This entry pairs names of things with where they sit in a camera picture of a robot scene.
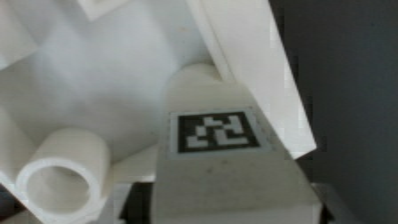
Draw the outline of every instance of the white plastic housing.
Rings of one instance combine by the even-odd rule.
[[[79,0],[89,20],[95,21],[129,1],[130,0]]]
[[[102,199],[111,153],[102,138],[81,129],[57,131],[24,167],[18,189],[47,222],[66,223]]]
[[[269,1],[189,0],[189,3],[223,80],[248,86],[297,158],[317,144]]]
[[[8,1],[0,1],[0,70],[38,50]]]

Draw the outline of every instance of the dark background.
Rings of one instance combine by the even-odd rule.
[[[367,224],[398,223],[398,1],[271,0],[317,136],[301,160]]]

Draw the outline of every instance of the white plastic panel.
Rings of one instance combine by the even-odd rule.
[[[95,21],[130,0],[79,0],[88,18]]]
[[[41,49],[0,72],[0,104],[38,145],[79,127],[104,137],[118,162],[159,142],[169,77],[212,61],[187,1],[134,0],[97,22],[77,0],[9,4]]]
[[[8,1],[0,1],[0,70],[36,51],[31,34],[15,15]]]
[[[189,0],[224,81],[242,82],[294,157],[317,148],[267,0]]]

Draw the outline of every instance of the tube opening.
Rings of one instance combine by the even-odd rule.
[[[29,178],[27,193],[33,203],[47,212],[68,214],[89,202],[89,183],[72,169],[45,167]]]

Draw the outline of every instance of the white cylindrical tube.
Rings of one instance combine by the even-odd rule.
[[[97,207],[111,167],[102,138],[86,130],[57,131],[18,175],[18,188],[38,215],[52,223],[81,217]]]

